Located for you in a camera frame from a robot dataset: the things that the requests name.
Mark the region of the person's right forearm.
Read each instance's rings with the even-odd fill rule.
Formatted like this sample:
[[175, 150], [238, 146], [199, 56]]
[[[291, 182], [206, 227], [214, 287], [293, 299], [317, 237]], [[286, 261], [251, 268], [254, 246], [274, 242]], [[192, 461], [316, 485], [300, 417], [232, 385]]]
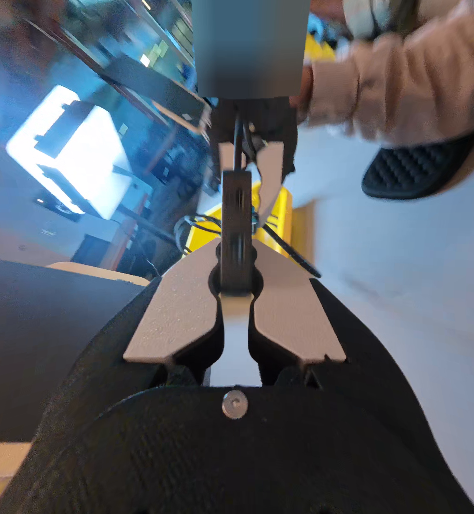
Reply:
[[474, 1], [420, 1], [414, 29], [354, 39], [343, 1], [311, 13], [351, 38], [335, 61], [311, 63], [308, 125], [388, 146], [440, 142], [474, 131]]

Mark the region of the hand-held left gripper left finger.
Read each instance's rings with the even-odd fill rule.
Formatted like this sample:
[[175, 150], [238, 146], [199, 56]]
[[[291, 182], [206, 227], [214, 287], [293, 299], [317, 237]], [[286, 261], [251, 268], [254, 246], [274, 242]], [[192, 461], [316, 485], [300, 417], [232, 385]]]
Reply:
[[123, 358], [132, 363], [176, 363], [181, 352], [216, 326], [217, 300], [209, 287], [218, 259], [212, 240], [162, 277]]

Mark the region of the person's right hand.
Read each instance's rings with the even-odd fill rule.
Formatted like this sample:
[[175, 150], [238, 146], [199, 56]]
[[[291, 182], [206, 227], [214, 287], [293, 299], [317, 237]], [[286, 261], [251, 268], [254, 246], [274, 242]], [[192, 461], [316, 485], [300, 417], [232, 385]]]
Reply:
[[306, 118], [311, 102], [313, 89], [313, 71], [311, 64], [305, 65], [302, 70], [300, 92], [291, 97], [290, 104], [296, 110], [297, 124], [302, 124]]

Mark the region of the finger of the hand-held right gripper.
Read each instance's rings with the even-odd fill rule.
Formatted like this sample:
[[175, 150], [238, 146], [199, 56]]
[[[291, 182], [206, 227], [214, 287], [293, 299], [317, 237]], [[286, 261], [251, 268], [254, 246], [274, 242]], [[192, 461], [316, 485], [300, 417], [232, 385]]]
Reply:
[[257, 153], [256, 165], [260, 175], [258, 226], [266, 224], [281, 191], [283, 154], [282, 142], [269, 142]]
[[234, 165], [234, 145], [230, 142], [218, 144], [219, 167], [221, 173], [224, 171], [237, 170]]

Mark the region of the black textured wrist rest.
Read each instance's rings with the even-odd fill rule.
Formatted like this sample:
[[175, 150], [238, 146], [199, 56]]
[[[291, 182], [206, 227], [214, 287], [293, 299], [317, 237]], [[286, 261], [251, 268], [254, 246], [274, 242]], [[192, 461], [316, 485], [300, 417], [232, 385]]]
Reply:
[[367, 168], [362, 192], [388, 201], [434, 196], [460, 182], [474, 168], [474, 132], [440, 143], [381, 148]]

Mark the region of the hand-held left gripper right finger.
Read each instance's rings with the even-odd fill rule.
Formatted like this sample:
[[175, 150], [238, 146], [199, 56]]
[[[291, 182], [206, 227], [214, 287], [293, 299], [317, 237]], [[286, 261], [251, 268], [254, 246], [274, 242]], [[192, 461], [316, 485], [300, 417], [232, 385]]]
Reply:
[[253, 306], [258, 333], [307, 366], [325, 359], [342, 363], [346, 354], [311, 284], [295, 262], [253, 240], [262, 291]]

